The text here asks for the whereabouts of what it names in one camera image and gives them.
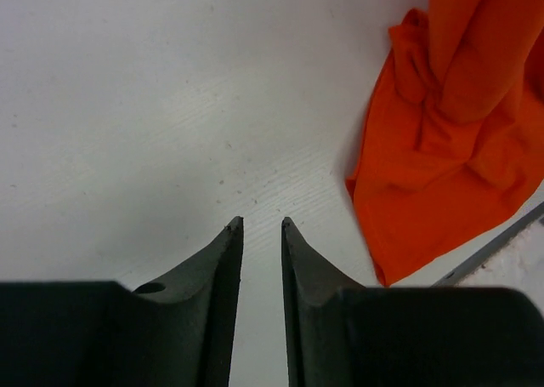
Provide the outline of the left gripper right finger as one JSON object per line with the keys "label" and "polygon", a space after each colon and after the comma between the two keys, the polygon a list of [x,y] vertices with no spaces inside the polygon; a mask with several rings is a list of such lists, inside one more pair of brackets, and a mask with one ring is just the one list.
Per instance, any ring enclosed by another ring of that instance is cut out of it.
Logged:
{"label": "left gripper right finger", "polygon": [[292,386],[540,386],[543,318],[504,287],[364,287],[281,225]]}

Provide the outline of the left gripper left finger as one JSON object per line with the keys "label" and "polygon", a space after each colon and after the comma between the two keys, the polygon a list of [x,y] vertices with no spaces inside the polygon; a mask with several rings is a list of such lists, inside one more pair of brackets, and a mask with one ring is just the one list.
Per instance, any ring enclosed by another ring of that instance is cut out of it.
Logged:
{"label": "left gripper left finger", "polygon": [[243,220],[134,290],[117,282],[3,282],[4,386],[225,386]]}

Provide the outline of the orange t shirt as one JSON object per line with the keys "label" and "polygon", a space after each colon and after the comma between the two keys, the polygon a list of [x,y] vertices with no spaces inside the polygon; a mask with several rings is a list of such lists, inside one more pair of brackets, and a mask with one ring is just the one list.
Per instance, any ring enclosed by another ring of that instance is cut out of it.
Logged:
{"label": "orange t shirt", "polygon": [[429,0],[388,36],[346,186],[390,286],[510,219],[543,179],[543,0]]}

